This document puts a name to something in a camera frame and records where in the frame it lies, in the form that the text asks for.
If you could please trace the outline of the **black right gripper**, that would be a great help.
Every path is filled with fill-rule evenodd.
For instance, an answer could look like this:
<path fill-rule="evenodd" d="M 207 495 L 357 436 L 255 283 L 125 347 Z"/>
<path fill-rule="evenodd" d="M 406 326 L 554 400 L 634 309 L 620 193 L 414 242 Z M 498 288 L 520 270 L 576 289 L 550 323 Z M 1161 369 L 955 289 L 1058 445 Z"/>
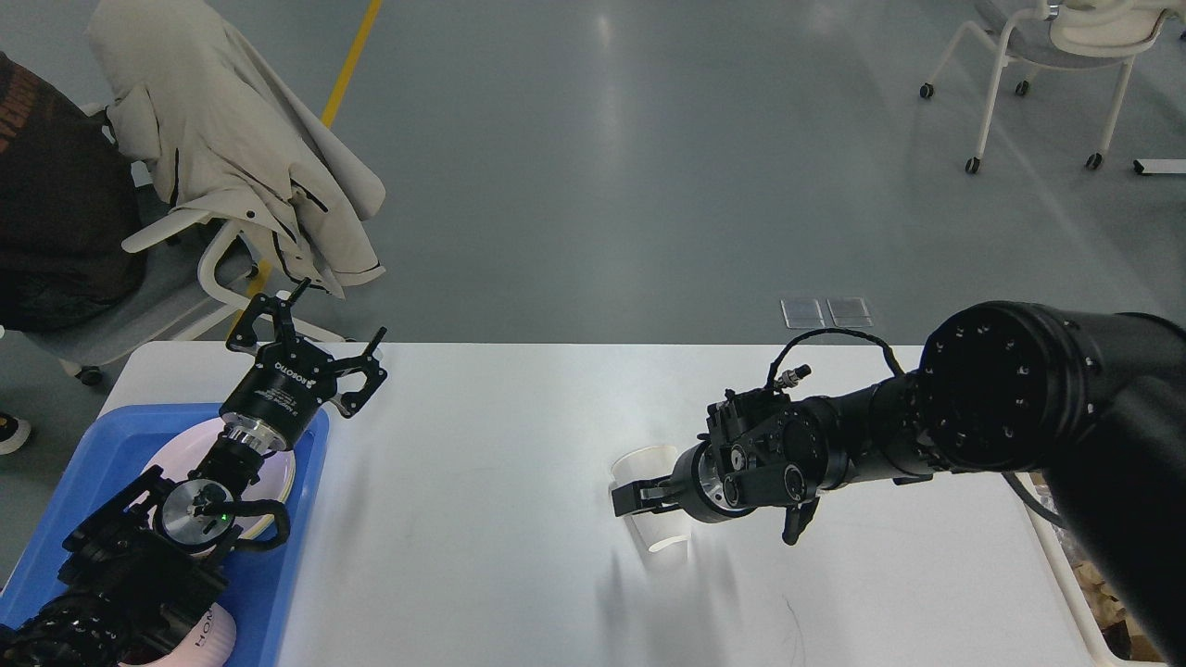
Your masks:
<path fill-rule="evenodd" d="M 725 502 L 723 481 L 718 474 L 708 442 L 699 442 L 682 453 L 671 474 L 616 485 L 612 489 L 612 508 L 616 517 L 682 510 L 703 523 L 720 523 L 742 516 L 742 510 Z"/>

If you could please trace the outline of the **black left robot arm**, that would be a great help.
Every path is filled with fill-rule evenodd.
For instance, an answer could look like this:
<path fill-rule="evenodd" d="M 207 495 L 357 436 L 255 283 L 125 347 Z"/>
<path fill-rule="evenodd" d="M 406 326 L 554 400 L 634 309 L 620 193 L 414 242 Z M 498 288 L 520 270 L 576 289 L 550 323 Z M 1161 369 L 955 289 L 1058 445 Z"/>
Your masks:
<path fill-rule="evenodd" d="M 148 466 L 63 540 L 64 590 L 21 625 L 4 625 L 5 666 L 116 666 L 166 656 L 219 602 L 234 553 L 267 553 L 292 533 L 282 498 L 246 498 L 268 459 L 292 450 L 323 406 L 351 418 L 385 382 L 385 328 L 334 358 L 296 333 L 292 296 L 254 296 L 227 347 L 251 355 L 219 405 L 221 428 L 174 479 Z"/>

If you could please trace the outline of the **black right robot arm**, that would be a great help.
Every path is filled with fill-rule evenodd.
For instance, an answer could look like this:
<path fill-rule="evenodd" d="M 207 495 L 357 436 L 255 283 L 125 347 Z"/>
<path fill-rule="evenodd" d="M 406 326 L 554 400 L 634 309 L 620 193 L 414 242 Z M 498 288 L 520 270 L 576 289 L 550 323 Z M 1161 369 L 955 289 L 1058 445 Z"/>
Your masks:
<path fill-rule="evenodd" d="M 810 368 L 783 371 L 707 408 L 707 430 L 670 474 L 612 490 L 617 516 L 686 512 L 704 523 L 785 512 L 793 546 L 823 494 L 852 483 L 908 485 L 935 474 L 1041 474 L 1054 510 L 1139 618 L 1160 656 L 1182 665 L 1182 375 L 1185 333 L 1154 315 L 1067 312 L 986 301 L 951 316 L 904 371 L 846 396 L 793 400 Z"/>

